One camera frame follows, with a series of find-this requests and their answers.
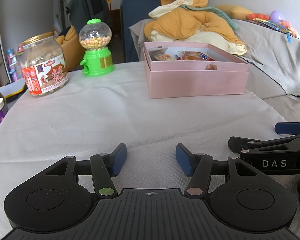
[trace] pink balloon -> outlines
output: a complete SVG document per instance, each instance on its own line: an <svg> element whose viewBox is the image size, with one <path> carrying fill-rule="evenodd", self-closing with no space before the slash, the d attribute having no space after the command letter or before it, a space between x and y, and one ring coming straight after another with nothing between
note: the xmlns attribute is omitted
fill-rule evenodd
<svg viewBox="0 0 300 240"><path fill-rule="evenodd" d="M280 11L273 11L270 15L270 20L274 22L279 22L284 20L284 16Z"/></svg>

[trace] gold jar lid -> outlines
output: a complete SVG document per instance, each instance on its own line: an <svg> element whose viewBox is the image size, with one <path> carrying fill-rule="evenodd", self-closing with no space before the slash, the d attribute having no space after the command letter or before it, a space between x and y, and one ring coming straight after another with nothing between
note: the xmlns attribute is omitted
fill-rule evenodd
<svg viewBox="0 0 300 240"><path fill-rule="evenodd" d="M36 41L48 38L50 36L53 36L53 32L48 32L48 33L44 33L44 34L40 34L40 35L34 36L32 38L29 38L29 39L23 41L22 44L23 45L28 45L30 43L33 43L33 42L36 42Z"/></svg>

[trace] green cap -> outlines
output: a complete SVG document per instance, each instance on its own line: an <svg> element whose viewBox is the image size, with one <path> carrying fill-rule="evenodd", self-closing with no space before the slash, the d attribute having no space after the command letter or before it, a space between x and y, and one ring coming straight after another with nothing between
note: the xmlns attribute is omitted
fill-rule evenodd
<svg viewBox="0 0 300 240"><path fill-rule="evenodd" d="M87 24L92 24L92 23L101 23L100 19L92 19L92 20L88 20Z"/></svg>

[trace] toy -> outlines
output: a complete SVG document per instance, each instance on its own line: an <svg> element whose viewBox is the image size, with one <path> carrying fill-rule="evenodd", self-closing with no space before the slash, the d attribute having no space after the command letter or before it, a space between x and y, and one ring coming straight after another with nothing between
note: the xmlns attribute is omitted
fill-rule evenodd
<svg viewBox="0 0 300 240"><path fill-rule="evenodd" d="M17 59L13 48L8 49L8 55L6 58L10 69L9 74L11 75L12 80L17 81L18 79L23 78L21 63Z"/></svg>
<svg viewBox="0 0 300 240"><path fill-rule="evenodd" d="M262 13L251 13L247 15L248 20L252 21L255 18L266 20L266 21L270 20L270 17L268 15L264 15Z"/></svg>
<svg viewBox="0 0 300 240"><path fill-rule="evenodd" d="M111 41L111 29L100 19L87 22L80 33L80 44L86 49L80 65L84 65L83 74L90 77L102 76L114 70L111 52L107 45Z"/></svg>
<svg viewBox="0 0 300 240"><path fill-rule="evenodd" d="M273 11L270 15L270 20L274 22L279 22L284 20L284 16L280 11Z"/></svg>
<svg viewBox="0 0 300 240"><path fill-rule="evenodd" d="M263 19L259 19L259 18L254 18L253 21L259 22L262 25L264 25L266 27L269 27L269 28L271 28L275 31L285 33L287 35L288 42L291 42L291 39L290 39L291 31L286 29L285 27L283 27L280 23L274 22L274 21L271 21L271 20L267 21L267 20L263 20Z"/></svg>
<svg viewBox="0 0 300 240"><path fill-rule="evenodd" d="M288 31L290 31L290 33L298 38L300 40L300 35L298 34L297 30L291 25L290 22L286 21L286 20L281 20L279 21L279 24L281 24L283 27L285 27Z"/></svg>

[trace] gumball machine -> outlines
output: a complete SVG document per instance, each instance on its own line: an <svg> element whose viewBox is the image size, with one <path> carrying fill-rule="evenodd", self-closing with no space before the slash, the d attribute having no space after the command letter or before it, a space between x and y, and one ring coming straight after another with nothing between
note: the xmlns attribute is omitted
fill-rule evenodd
<svg viewBox="0 0 300 240"><path fill-rule="evenodd" d="M83 74L97 77L114 70L111 52L107 45L111 40L111 29L100 19L92 19L79 33L80 44L86 49L80 65L84 65Z"/></svg>

